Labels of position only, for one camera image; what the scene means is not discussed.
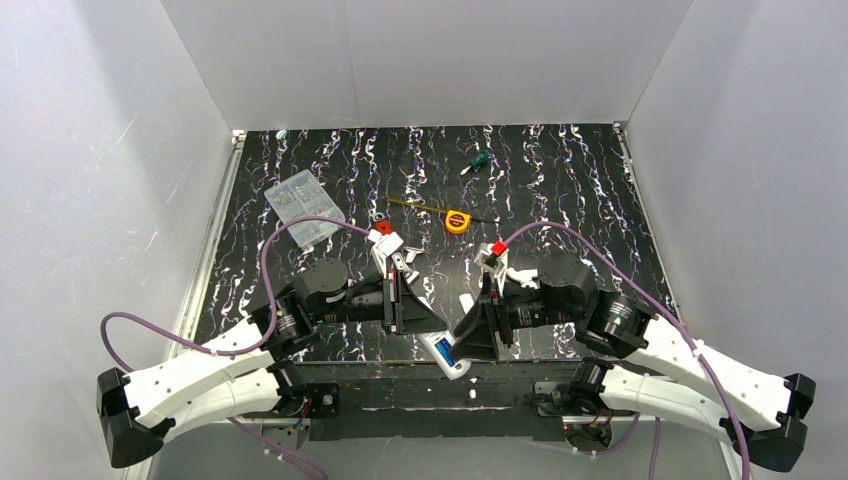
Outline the white remote control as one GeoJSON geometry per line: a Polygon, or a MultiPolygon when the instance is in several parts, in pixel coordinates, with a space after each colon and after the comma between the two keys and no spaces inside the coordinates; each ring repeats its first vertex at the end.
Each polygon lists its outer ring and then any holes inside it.
{"type": "Polygon", "coordinates": [[[416,334],[415,337],[447,379],[457,380],[470,370],[469,360],[458,360],[451,355],[456,339],[450,331],[416,334]]]}

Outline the blue AAA battery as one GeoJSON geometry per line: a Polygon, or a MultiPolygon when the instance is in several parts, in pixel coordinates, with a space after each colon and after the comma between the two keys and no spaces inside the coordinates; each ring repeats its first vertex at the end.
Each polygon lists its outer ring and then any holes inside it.
{"type": "Polygon", "coordinates": [[[438,340],[435,344],[435,348],[438,352],[439,357],[444,361],[444,363],[450,370],[459,370],[462,368],[462,366],[450,354],[452,344],[447,338],[442,338],[438,340]]]}

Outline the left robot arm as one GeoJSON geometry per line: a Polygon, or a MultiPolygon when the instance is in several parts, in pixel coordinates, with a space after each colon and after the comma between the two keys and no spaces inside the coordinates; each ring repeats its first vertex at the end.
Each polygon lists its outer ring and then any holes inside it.
{"type": "Polygon", "coordinates": [[[374,321],[390,334],[414,335],[452,378],[466,367],[450,350],[448,324],[411,289],[404,266],[350,284],[338,259],[322,259],[284,287],[273,303],[223,334],[168,361],[97,378],[97,410],[109,461],[138,464],[177,436],[245,414],[274,413],[307,423],[334,418],[340,387],[312,383],[297,371],[295,353],[317,342],[322,324],[374,321]]]}

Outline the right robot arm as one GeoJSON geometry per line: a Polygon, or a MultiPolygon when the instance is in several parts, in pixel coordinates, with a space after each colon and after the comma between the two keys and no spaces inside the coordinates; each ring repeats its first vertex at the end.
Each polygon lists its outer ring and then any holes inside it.
{"type": "Polygon", "coordinates": [[[600,288],[593,270],[565,252],[516,271],[483,245],[481,289],[455,329],[451,356],[495,361],[523,328],[572,324],[590,351],[574,377],[533,396],[543,416],[641,413],[730,445],[751,463],[791,471],[804,451],[815,382],[748,367],[685,338],[664,315],[600,288]]]}

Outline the white battery cover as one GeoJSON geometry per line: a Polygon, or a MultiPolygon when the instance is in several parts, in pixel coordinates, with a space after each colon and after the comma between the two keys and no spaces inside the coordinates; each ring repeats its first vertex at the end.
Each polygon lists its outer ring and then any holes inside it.
{"type": "Polygon", "coordinates": [[[459,301],[463,312],[467,314],[472,309],[475,303],[475,298],[469,293],[464,293],[459,296],[459,301]]]}

